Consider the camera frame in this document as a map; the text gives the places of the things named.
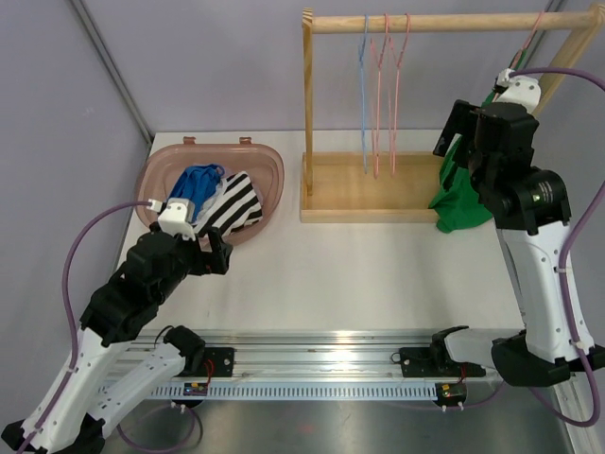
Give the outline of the black white striped tank top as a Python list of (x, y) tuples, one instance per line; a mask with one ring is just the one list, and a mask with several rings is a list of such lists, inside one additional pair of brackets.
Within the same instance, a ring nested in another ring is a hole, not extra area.
[(216, 193), (201, 207), (193, 224), (196, 234), (217, 228), (222, 236), (242, 231), (263, 219), (261, 202), (246, 171), (220, 180)]

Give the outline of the blue tank top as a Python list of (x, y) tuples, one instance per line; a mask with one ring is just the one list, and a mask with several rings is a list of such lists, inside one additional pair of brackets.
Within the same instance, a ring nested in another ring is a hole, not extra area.
[(214, 196), (224, 174), (224, 167), (217, 164), (189, 166), (175, 182), (168, 197), (190, 200), (199, 211)]

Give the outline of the green tank top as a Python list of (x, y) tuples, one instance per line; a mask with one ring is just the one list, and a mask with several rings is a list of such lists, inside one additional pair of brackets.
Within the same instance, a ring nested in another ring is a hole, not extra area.
[(472, 229), (492, 218), (491, 213), (478, 202), (478, 195), (470, 185), (469, 172), (454, 162), (460, 139), (450, 146), (439, 173), (440, 188), (429, 203), (438, 215), (437, 229), (450, 234)]

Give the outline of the pink wire hanger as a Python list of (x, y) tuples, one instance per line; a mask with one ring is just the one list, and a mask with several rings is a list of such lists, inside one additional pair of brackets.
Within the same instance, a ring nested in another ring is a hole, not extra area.
[(374, 75), (374, 88), (372, 89), (372, 176), (377, 179), (380, 166), (380, 131), (381, 131), (381, 90), (382, 90), (382, 67), (389, 40), (389, 15), (385, 13), (383, 42), (378, 44), (377, 40), (371, 38), (372, 70)]
[(527, 49), (528, 49), (529, 45), (531, 44), (535, 34), (538, 31), (539, 24), (541, 23), (544, 15), (545, 15), (544, 10), (542, 10), (538, 13), (537, 18), (533, 24), (533, 27), (527, 35), (527, 38), (525, 39), (525, 41), (521, 45), (521, 47), (518, 49), (518, 51), (515, 53), (514, 57), (511, 59), (509, 66), (508, 66), (509, 69), (517, 70), (521, 67), (523, 60), (526, 57)]
[(392, 91), (389, 91), (389, 172), (391, 176), (395, 175), (396, 172), (396, 142), (397, 142), (397, 131), (398, 131), (398, 113), (399, 113), (399, 94), (400, 94), (400, 80), (401, 80), (401, 69), (404, 62), (404, 55), (406, 53), (406, 47), (409, 40), (411, 30), (411, 17), (408, 12), (405, 13), (406, 17), (406, 33), (402, 47), (399, 51), (395, 50), (394, 41), (389, 40), (390, 51), (392, 56), (392, 62), (394, 67), (393, 85)]

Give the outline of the blue wire hanger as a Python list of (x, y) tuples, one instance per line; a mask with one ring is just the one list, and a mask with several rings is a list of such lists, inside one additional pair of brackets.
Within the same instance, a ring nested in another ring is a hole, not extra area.
[(358, 63), (358, 81), (359, 81), (359, 94), (360, 94), (360, 141), (362, 150), (362, 165), (363, 171), (368, 173), (368, 148), (366, 139), (366, 83), (365, 83), (365, 50), (367, 45), (369, 29), (369, 16), (364, 15), (364, 29), (362, 38), (357, 48), (357, 63)]

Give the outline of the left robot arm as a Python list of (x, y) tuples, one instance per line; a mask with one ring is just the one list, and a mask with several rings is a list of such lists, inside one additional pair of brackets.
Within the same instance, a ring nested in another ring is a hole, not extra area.
[(66, 361), (39, 407), (6, 425), (1, 437), (16, 453), (97, 453), (119, 422), (157, 385), (196, 375), (206, 365), (205, 342), (180, 325), (105, 393), (98, 391), (118, 358), (189, 275), (224, 275), (233, 251), (217, 228), (210, 248), (196, 238), (160, 230), (139, 237), (80, 318), (76, 352)]

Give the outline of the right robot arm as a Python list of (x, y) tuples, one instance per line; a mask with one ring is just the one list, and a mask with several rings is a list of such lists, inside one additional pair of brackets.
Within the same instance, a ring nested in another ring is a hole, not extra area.
[(499, 335), (468, 326), (434, 335), (431, 368), (452, 374), (461, 363), (494, 369), (513, 387), (545, 388), (582, 369), (604, 366), (604, 348), (583, 320), (564, 242), (571, 209), (562, 178), (534, 166), (538, 120), (510, 102), (485, 107), (457, 100), (434, 153), (442, 156), (454, 137), (457, 165), (468, 169), (479, 202), (492, 214), (524, 327)]

